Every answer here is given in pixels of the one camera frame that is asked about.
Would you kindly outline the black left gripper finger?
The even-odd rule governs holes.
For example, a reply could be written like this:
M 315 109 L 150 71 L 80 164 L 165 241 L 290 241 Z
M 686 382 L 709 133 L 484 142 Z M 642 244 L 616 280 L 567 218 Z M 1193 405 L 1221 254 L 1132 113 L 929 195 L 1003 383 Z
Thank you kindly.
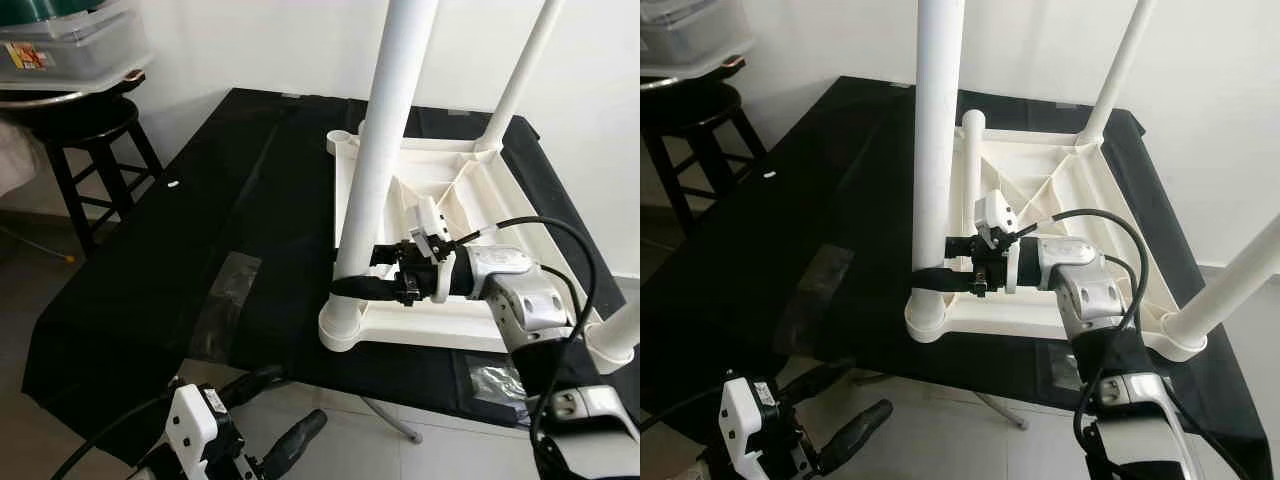
M 282 479 L 288 474 L 326 422 L 324 411 L 312 410 L 280 435 L 262 457 L 262 479 Z
M 246 404 L 265 390 L 285 385 L 284 372 L 280 365 L 246 372 L 220 389 L 220 399 L 224 406 Z
M 831 388 L 856 367 L 855 360 L 822 364 L 790 381 L 790 399 L 806 401 Z
M 890 419 L 893 404 L 879 399 L 846 422 L 820 449 L 820 471 L 836 471 L 847 463 Z

